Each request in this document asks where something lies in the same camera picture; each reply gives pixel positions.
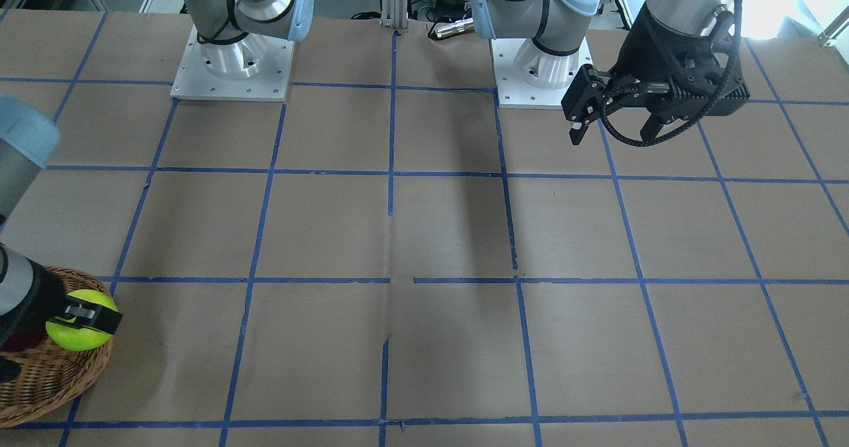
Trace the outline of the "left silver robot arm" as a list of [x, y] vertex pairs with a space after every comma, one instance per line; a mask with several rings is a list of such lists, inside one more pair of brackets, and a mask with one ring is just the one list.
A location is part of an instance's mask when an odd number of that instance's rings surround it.
[[572, 144], [601, 121], [619, 142], [655, 146], [751, 97], [740, 67], [743, 0], [646, 0], [610, 70], [578, 59], [600, 1], [471, 0], [480, 37], [523, 41], [515, 66], [525, 81], [565, 90]]

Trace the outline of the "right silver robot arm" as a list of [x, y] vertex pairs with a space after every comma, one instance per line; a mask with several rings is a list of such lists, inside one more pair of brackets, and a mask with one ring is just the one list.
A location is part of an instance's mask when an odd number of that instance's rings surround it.
[[[200, 47], [217, 75], [248, 78], [263, 63], [264, 36], [304, 40], [314, 0], [183, 0]], [[60, 142], [39, 109], [2, 96], [2, 220], [6, 220]], [[72, 352], [94, 350], [115, 335], [123, 315], [111, 296], [68, 292], [58, 273], [2, 247], [2, 352], [22, 352], [51, 338]]]

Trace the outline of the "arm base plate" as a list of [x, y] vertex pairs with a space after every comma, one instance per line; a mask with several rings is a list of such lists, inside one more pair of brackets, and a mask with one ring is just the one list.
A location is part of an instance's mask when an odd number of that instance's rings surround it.
[[530, 39], [495, 39], [490, 45], [501, 108], [561, 109], [577, 70], [592, 63], [586, 39], [567, 56], [543, 53]]
[[295, 42], [249, 34], [231, 45], [201, 43], [191, 29], [170, 95], [179, 100], [284, 103]]

